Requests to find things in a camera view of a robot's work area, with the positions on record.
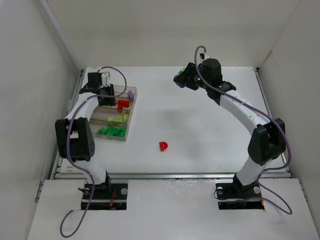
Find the long red lego brick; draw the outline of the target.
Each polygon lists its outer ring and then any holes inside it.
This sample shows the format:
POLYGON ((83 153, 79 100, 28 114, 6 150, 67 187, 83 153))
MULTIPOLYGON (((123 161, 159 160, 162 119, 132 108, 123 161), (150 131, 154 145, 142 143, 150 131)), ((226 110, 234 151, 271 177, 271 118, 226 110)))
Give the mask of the long red lego brick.
POLYGON ((118 100, 118 105, 128 108, 130 106, 130 101, 127 100, 118 100))

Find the purple hollow lego brick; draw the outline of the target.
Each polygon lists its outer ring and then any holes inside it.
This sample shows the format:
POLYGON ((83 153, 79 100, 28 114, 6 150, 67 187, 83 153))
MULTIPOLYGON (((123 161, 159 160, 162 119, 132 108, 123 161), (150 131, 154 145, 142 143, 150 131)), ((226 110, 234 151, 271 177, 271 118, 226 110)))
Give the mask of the purple hollow lego brick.
POLYGON ((135 96, 132 91, 129 90, 127 94, 130 99, 134 99, 135 96))

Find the small green slope lego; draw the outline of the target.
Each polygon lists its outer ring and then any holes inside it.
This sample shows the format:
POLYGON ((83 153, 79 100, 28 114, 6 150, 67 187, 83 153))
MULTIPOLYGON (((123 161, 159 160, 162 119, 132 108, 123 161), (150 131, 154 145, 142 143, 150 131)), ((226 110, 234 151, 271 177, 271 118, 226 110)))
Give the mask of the small green slope lego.
POLYGON ((121 126, 121 127, 120 127, 119 136, 120 136, 120 137, 125 137, 126 131, 127 131, 127 127, 126 127, 126 126, 121 126))

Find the red half-round lego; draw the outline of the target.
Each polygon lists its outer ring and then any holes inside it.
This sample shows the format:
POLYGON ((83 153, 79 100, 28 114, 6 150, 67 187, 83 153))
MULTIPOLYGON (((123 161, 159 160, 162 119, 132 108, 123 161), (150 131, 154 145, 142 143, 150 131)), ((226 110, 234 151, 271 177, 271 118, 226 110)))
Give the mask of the red half-round lego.
POLYGON ((168 143, 165 141, 159 142, 159 149, 161 152, 164 152, 168 148, 168 143))

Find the purple flower lego disc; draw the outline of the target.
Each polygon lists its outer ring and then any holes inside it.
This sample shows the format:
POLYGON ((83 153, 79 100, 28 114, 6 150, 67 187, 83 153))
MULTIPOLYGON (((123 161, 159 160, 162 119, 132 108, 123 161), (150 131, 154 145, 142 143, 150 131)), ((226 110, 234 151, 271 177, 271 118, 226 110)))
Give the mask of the purple flower lego disc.
POLYGON ((185 84, 183 82, 180 81, 180 78, 178 77, 178 75, 176 75, 174 78, 173 78, 173 82, 179 87, 179 88, 184 88, 185 87, 185 84))

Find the green lego plate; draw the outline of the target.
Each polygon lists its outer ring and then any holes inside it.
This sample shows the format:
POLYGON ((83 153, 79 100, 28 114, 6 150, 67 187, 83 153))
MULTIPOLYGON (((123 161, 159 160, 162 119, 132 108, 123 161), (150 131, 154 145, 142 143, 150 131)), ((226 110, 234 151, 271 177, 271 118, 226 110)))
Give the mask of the green lego plate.
POLYGON ((113 126, 109 126, 107 128, 107 132, 108 133, 112 133, 113 135, 118 135, 121 132, 121 130, 119 128, 116 128, 116 127, 113 127, 113 126))

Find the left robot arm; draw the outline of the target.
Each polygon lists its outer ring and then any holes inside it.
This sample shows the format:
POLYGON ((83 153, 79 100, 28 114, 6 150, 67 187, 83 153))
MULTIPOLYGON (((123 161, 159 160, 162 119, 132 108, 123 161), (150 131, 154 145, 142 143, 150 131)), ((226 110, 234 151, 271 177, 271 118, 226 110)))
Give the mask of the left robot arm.
POLYGON ((55 122, 58 152, 61 158, 85 174, 88 190, 111 192, 109 175, 94 157, 96 146, 89 120, 98 106, 115 103, 114 87, 109 72, 90 72, 84 87, 78 93, 71 112, 55 122))

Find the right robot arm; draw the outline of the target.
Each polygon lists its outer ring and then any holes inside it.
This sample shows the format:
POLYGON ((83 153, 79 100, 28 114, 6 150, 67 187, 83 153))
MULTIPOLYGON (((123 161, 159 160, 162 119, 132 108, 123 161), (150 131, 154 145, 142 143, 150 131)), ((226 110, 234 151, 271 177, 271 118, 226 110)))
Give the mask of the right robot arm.
POLYGON ((173 81, 180 88, 204 89, 210 99, 229 111, 248 130, 251 135, 248 159, 234 175, 231 184, 237 195, 247 191, 257 182, 269 162, 286 150, 285 123, 279 118, 269 118, 245 102, 237 88, 223 80, 222 67, 217 59, 208 58, 199 65, 190 62, 173 81))

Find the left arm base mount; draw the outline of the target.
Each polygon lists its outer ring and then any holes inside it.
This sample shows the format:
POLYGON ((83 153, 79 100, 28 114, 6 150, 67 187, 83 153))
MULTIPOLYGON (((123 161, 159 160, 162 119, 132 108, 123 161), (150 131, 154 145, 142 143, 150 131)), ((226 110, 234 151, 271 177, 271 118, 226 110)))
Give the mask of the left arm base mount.
POLYGON ((124 211, 127 209, 128 182, 113 181, 106 175, 105 183, 95 185, 91 201, 89 201, 93 185, 86 183, 78 188, 82 192, 81 210, 124 211))

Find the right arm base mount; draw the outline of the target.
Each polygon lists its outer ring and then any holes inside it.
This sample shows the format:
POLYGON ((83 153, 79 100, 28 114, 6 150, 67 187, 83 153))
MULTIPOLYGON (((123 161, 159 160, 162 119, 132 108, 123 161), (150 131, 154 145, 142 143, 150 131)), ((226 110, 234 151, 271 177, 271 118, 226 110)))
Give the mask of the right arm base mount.
POLYGON ((243 186, 236 175, 232 182, 216 182, 214 197, 219 210, 264 210, 260 185, 254 181, 243 186))

